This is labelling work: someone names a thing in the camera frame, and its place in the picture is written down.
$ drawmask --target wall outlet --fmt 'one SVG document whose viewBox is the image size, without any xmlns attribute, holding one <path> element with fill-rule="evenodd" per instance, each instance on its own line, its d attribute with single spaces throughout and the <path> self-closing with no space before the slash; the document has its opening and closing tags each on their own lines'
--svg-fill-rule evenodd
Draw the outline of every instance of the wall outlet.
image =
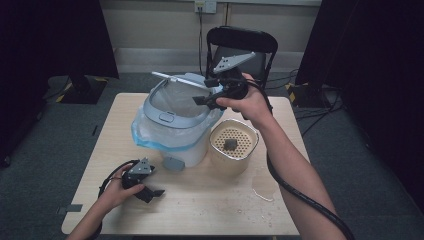
<svg viewBox="0 0 424 240">
<path fill-rule="evenodd" d="M 205 1 L 194 1 L 194 12 L 205 12 Z"/>
<path fill-rule="evenodd" d="M 216 1 L 194 1 L 194 12 L 216 13 Z"/>
</svg>

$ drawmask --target gray floor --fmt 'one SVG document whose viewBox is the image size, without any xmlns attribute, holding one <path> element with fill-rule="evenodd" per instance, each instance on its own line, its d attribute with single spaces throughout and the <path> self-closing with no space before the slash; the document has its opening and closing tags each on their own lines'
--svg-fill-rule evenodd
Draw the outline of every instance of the gray floor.
<svg viewBox="0 0 424 240">
<path fill-rule="evenodd" d="M 284 76 L 288 73 L 272 73 L 270 79 Z M 41 120 L 11 155 L 12 165 L 0 170 L 0 239 L 66 237 L 61 232 L 64 215 L 56 211 L 71 203 L 114 97 L 120 92 L 147 92 L 159 81 L 140 73 L 121 73 L 120 78 L 108 83 L 97 105 L 59 104 L 49 99 Z M 60 90 L 65 81 L 64 77 L 50 79 L 46 95 Z M 268 86 L 281 86 L 285 81 Z M 284 88 L 267 92 L 287 96 Z M 334 92 L 328 97 L 334 100 Z M 293 110 L 299 118 L 317 113 Z M 301 132 L 316 119 L 299 119 Z M 392 172 L 366 148 L 361 128 L 345 110 L 324 117 L 306 133 L 304 142 L 311 164 L 356 239 L 424 239 L 422 214 Z"/>
</svg>

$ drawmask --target chair back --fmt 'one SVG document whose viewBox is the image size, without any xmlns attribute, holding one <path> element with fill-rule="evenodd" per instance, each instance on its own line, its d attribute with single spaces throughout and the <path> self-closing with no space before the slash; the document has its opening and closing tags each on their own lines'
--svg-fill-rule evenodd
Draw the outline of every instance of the chair back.
<svg viewBox="0 0 424 240">
<path fill-rule="evenodd" d="M 222 57 L 255 52 L 256 56 L 240 64 L 239 68 L 242 72 L 249 73 L 253 78 L 260 80 L 259 84 L 265 88 L 272 61 L 278 49 L 277 40 L 273 36 L 263 31 L 220 26 L 209 30 L 206 41 L 208 46 L 206 78 L 214 76 L 213 68 Z M 212 45 L 217 46 L 213 57 Z"/>
</svg>

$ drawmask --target perforated basket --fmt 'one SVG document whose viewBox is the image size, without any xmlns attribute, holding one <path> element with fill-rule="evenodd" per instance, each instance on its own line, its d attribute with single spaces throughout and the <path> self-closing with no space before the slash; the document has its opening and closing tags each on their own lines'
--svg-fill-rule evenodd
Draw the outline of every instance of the perforated basket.
<svg viewBox="0 0 424 240">
<path fill-rule="evenodd" d="M 238 175 L 246 170 L 259 135 L 250 126 L 228 119 L 215 127 L 209 142 L 211 161 L 217 170 L 225 175 Z"/>
</svg>

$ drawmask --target white wall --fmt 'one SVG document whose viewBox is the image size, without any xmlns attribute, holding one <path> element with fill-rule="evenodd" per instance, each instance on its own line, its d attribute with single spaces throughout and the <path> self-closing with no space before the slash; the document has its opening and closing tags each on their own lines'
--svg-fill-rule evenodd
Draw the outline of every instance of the white wall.
<svg viewBox="0 0 424 240">
<path fill-rule="evenodd" d="M 197 13 L 194 13 L 193 1 L 102 0 L 101 4 L 114 48 L 136 48 L 148 52 L 158 49 L 162 55 L 164 52 L 192 52 L 193 56 L 184 61 L 193 61 L 188 65 L 196 65 L 200 21 Z M 318 9 L 319 6 L 310 4 L 301 6 L 218 2 L 216 14 L 203 14 L 202 17 L 202 54 L 206 51 L 207 31 L 228 24 L 270 33 L 279 43 L 279 53 L 274 65 L 280 61 L 279 66 L 282 68 L 296 68 Z"/>
</svg>

